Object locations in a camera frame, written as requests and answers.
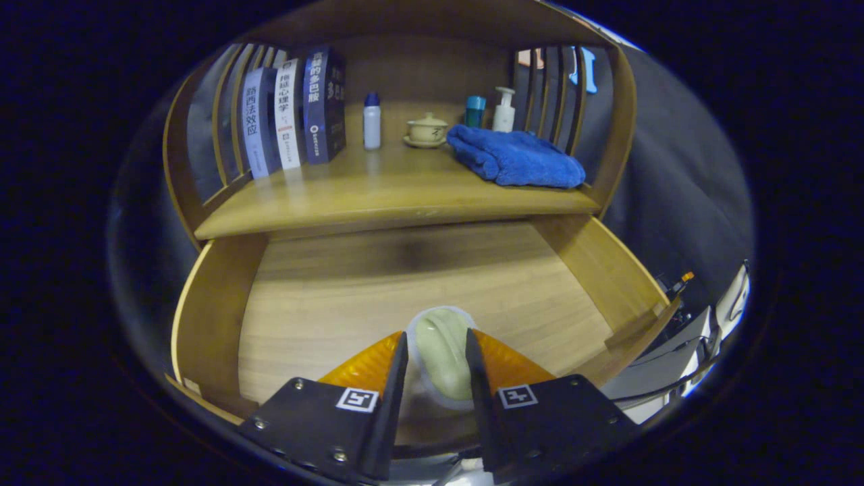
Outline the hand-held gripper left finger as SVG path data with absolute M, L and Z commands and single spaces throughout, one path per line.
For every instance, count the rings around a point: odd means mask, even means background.
M 330 382 L 290 379 L 238 432 L 326 480 L 383 482 L 391 470 L 407 364 L 407 335 L 395 332 L 334 370 Z

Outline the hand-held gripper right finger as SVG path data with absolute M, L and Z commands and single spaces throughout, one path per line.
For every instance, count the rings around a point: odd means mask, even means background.
M 601 462 L 639 426 L 582 375 L 553 376 L 477 329 L 466 333 L 483 468 L 497 484 L 542 484 Z

